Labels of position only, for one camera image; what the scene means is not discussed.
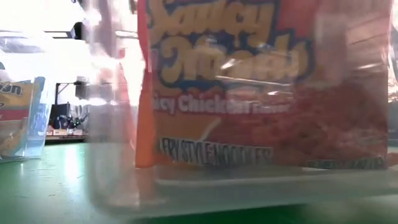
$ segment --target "instant noodle package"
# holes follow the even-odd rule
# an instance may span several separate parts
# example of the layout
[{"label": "instant noodle package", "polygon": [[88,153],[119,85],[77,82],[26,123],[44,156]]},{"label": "instant noodle package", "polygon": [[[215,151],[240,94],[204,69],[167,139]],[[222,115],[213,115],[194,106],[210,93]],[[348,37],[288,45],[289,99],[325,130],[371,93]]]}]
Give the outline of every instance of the instant noodle package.
[{"label": "instant noodle package", "polygon": [[49,111],[46,115],[45,111],[37,109],[44,86],[44,77],[33,81],[0,82],[0,162],[40,156],[44,137],[39,140],[28,138],[28,133],[33,136],[38,131],[31,128],[38,123],[36,116],[46,117],[41,122],[48,120]]},{"label": "instant noodle package", "polygon": [[91,127],[111,118],[90,135],[97,204],[153,216],[394,190],[393,1],[138,0],[142,78],[115,53],[113,2],[91,6],[110,62],[91,89],[106,101]]}]

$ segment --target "saucy noodles package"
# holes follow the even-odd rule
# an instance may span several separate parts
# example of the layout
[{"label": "saucy noodles package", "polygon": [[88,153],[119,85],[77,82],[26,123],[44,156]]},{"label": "saucy noodles package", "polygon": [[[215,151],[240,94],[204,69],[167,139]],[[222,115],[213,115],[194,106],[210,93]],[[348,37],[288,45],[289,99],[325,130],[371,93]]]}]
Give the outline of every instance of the saucy noodles package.
[{"label": "saucy noodles package", "polygon": [[156,164],[387,167],[391,1],[144,2]]}]

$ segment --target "black object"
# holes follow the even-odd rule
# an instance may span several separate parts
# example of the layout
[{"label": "black object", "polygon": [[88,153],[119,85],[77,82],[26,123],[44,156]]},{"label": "black object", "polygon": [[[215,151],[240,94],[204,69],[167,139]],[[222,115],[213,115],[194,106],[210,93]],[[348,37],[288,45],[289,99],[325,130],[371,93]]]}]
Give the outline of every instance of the black object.
[{"label": "black object", "polygon": [[52,126],[54,129],[75,129],[81,125],[87,117],[88,115],[83,118],[73,118],[70,115],[61,114],[55,118]]},{"label": "black object", "polygon": [[52,36],[54,39],[71,39],[72,32],[70,31],[44,31]]},{"label": "black object", "polygon": [[75,40],[85,40],[87,42],[87,39],[85,38],[85,25],[83,22],[77,22],[75,25],[73,25],[72,30],[70,31],[71,37]]},{"label": "black object", "polygon": [[76,81],[73,83],[76,86],[75,96],[81,99],[88,100],[88,86],[86,82]]},{"label": "black object", "polygon": [[61,105],[52,105],[49,125],[51,125],[54,129],[62,129],[62,127],[59,125],[59,117],[61,116],[68,117],[69,111],[70,111],[69,103]]}]

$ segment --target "noodle package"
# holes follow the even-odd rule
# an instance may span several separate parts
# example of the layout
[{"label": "noodle package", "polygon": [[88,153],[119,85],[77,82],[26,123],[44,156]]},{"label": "noodle package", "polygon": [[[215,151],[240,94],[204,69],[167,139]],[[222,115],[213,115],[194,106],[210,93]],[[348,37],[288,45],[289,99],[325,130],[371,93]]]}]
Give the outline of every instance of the noodle package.
[{"label": "noodle package", "polygon": [[392,1],[138,4],[154,164],[388,166]]},{"label": "noodle package", "polygon": [[44,81],[0,82],[0,162],[25,158],[29,114],[36,114]]}]

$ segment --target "orange noodle package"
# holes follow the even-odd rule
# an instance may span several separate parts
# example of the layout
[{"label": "orange noodle package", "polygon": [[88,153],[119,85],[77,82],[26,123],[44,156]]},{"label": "orange noodle package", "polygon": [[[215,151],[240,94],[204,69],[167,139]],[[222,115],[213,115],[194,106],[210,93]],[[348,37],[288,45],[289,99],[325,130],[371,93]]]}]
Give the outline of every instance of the orange noodle package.
[{"label": "orange noodle package", "polygon": [[146,70],[136,166],[396,164],[387,156],[391,5],[138,1]]}]

